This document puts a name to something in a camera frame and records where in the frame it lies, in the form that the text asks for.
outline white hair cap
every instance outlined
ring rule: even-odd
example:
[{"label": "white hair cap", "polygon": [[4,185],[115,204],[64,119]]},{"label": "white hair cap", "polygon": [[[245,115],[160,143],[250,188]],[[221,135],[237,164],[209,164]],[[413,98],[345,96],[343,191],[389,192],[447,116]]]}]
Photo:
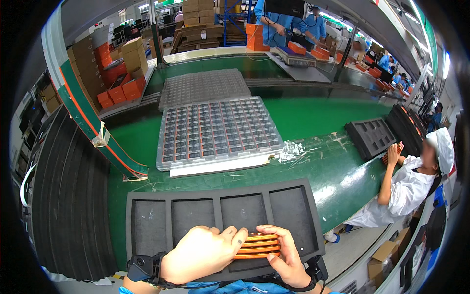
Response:
[{"label": "white hair cap", "polygon": [[441,172],[448,175],[454,166],[454,146],[449,131],[446,127],[442,127],[437,131],[430,132],[426,135],[426,139],[436,150]]}]

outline white sleeve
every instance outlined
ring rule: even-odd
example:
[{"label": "white sleeve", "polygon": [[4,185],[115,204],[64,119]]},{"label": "white sleeve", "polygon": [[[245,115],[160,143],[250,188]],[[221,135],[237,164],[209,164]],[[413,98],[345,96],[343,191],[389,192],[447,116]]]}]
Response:
[{"label": "white sleeve", "polygon": [[388,209],[393,216],[407,215],[417,208],[428,193],[425,183],[411,178],[411,182],[401,181],[392,184]]},{"label": "white sleeve", "polygon": [[408,155],[407,158],[403,161],[403,165],[407,165],[408,163],[414,161],[416,159],[416,156],[414,155]]}]

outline orange phone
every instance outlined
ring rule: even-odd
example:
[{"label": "orange phone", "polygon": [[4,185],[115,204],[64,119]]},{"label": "orange phone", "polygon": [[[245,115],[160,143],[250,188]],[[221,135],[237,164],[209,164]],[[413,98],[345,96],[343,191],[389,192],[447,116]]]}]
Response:
[{"label": "orange phone", "polygon": [[[280,256],[281,252],[271,252],[276,256]],[[266,258],[269,253],[260,253],[260,254],[240,254],[235,255],[234,259],[253,259],[253,258]]]},{"label": "orange phone", "polygon": [[270,246],[270,245],[277,245],[279,242],[276,240],[268,240],[268,241],[259,241],[259,242],[245,242],[242,244],[242,248],[246,247],[262,247],[262,246]]},{"label": "orange phone", "polygon": [[266,252],[271,252],[271,251],[278,251],[280,248],[281,248],[280,246],[242,248],[238,250],[237,254],[266,253]]},{"label": "orange phone", "polygon": [[272,240],[277,239],[278,237],[279,236],[276,234],[250,233],[245,242]]}]

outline stack of plastic trays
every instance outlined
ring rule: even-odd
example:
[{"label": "stack of plastic trays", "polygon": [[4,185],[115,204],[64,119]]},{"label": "stack of plastic trays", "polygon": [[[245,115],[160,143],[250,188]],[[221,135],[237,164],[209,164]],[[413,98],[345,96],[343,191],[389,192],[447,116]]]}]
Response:
[{"label": "stack of plastic trays", "polygon": [[284,142],[260,97],[164,109],[158,140],[161,171],[282,150]]}]

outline monitor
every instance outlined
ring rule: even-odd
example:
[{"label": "monitor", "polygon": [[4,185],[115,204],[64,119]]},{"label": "monitor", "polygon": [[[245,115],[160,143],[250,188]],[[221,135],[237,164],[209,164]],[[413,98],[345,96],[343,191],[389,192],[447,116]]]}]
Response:
[{"label": "monitor", "polygon": [[304,18],[303,0],[265,0],[264,12],[274,12]]}]

